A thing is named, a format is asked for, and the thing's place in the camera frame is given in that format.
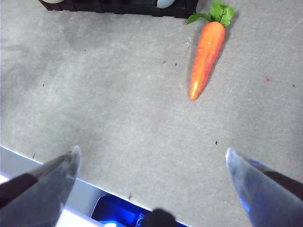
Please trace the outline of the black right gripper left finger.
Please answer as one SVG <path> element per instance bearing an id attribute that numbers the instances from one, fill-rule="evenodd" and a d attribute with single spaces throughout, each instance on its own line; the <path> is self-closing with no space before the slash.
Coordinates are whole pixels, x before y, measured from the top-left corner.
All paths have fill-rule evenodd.
<path id="1" fill-rule="evenodd" d="M 54 227 L 74 187 L 79 146 L 0 185 L 2 227 Z"/>

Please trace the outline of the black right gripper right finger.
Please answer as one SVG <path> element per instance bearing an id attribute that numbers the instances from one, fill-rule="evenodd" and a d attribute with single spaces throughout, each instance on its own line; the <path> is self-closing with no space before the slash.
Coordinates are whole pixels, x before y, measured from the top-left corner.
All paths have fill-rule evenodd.
<path id="1" fill-rule="evenodd" d="M 226 165 L 254 227 L 301 227 L 303 184 L 232 148 Z"/>

